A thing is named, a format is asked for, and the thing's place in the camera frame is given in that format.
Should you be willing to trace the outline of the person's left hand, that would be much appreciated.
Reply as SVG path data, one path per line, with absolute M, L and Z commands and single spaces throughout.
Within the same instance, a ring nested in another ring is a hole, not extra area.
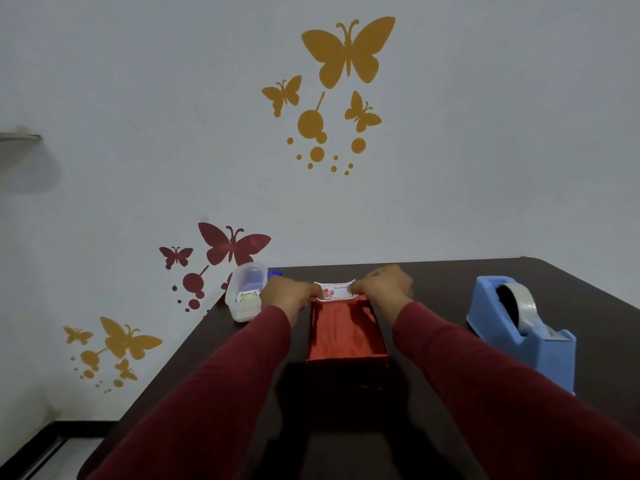
M 260 293 L 261 308 L 269 306 L 279 308 L 285 314 L 291 327 L 294 327 L 302 309 L 312 301 L 300 300 L 300 281 L 283 276 L 274 276 L 267 281 Z

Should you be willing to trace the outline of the person's right hand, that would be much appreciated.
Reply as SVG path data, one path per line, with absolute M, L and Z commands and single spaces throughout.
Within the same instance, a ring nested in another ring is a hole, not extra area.
M 366 298 L 391 324 L 413 302 L 413 280 L 398 264 L 379 267 L 362 279 L 369 280 Z

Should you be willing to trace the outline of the white printed paper label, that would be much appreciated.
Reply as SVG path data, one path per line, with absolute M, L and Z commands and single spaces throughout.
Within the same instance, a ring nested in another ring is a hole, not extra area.
M 320 302 L 327 301 L 342 301 L 348 300 L 355 297 L 355 295 L 350 292 L 350 286 L 354 283 L 355 280 L 351 280 L 345 283 L 320 283 L 315 282 L 318 286 L 322 288 L 322 295 L 317 298 Z

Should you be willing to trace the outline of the person's right forearm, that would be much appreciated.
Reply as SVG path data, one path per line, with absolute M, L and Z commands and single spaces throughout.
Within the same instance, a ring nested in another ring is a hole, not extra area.
M 407 298 L 392 331 L 490 480 L 640 480 L 640 439 Z

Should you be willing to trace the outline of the person's left forearm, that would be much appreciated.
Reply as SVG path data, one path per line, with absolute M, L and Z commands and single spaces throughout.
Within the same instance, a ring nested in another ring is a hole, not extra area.
M 86 480 L 231 480 L 291 347 L 265 307 L 135 425 Z

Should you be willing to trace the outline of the red wrapped gift box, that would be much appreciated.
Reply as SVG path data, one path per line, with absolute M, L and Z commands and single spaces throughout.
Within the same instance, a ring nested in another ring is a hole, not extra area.
M 387 379 L 388 360 L 385 338 L 368 299 L 312 304 L 306 363 L 318 381 L 380 390 Z

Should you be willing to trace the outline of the clear plastic container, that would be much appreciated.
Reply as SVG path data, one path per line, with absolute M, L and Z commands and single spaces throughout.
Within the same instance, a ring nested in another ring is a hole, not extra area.
M 261 310 L 260 293 L 262 290 L 260 292 L 258 292 L 258 290 L 252 290 L 251 292 L 239 291 L 242 270 L 251 266 L 263 268 L 265 272 L 264 286 L 268 281 L 268 266 L 259 262 L 250 262 L 238 266 L 232 272 L 225 293 L 225 304 L 228 306 L 233 320 L 238 323 L 251 321 L 260 313 Z

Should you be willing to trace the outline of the clear adhesive tape roll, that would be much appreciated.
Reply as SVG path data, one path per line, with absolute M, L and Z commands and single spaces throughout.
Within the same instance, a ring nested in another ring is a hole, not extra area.
M 502 283 L 496 288 L 496 293 L 521 336 L 528 336 L 540 329 L 542 320 L 526 286 L 517 282 Z

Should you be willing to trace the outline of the blue tape dispenser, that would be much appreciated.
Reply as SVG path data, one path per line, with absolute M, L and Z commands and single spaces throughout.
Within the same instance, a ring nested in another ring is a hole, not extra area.
M 552 329 L 542 319 L 539 330 L 521 336 L 496 293 L 500 284 L 508 282 L 516 281 L 507 276 L 477 277 L 467 315 L 468 328 L 490 346 L 574 394 L 576 337 L 568 330 Z

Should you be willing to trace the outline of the grey wall shelf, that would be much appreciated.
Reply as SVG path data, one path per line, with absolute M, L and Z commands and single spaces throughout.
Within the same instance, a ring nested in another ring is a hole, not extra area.
M 7 130 L 0 130 L 0 143 L 14 143 L 14 142 L 40 142 L 43 137 L 37 133 L 30 131 L 23 126 L 16 126 Z

